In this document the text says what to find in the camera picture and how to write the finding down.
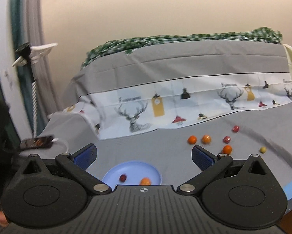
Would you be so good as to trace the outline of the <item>person's left hand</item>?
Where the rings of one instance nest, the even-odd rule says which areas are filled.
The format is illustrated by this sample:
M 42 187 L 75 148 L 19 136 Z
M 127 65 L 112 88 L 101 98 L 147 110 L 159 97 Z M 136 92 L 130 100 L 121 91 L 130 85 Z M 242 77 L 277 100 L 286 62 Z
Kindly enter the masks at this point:
M 2 211 L 0 211 L 0 226 L 5 228 L 8 225 L 9 225 L 9 223 L 5 217 L 5 214 Z

